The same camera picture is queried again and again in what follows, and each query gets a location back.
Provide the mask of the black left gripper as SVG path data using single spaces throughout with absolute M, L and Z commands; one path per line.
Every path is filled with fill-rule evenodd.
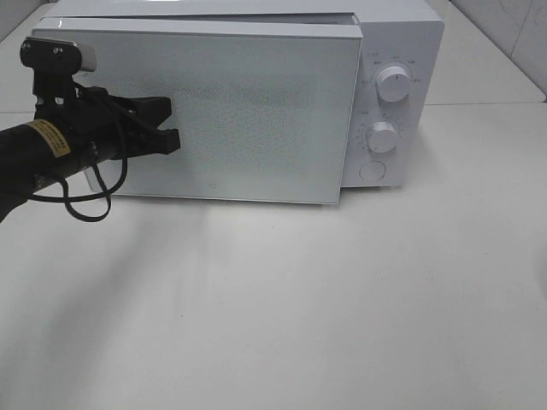
M 168 97 L 125 98 L 110 95 L 102 87 L 84 87 L 70 74 L 33 71 L 32 92 L 37 98 L 36 120 L 58 126 L 71 145 L 82 148 L 95 142 L 97 156 L 127 159 L 146 155 L 170 155 L 179 149 L 176 129 L 135 131 L 128 114 L 157 128 L 172 114 Z

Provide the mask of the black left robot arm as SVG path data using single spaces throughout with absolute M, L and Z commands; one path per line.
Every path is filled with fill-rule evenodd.
M 86 87 L 71 73 L 34 72 L 33 120 L 1 132 L 1 216 L 28 201 L 60 203 L 77 220 L 79 202 L 103 199 L 126 182 L 128 161 L 180 148 L 176 129 L 160 125 L 172 114 L 168 97 L 125 98 Z

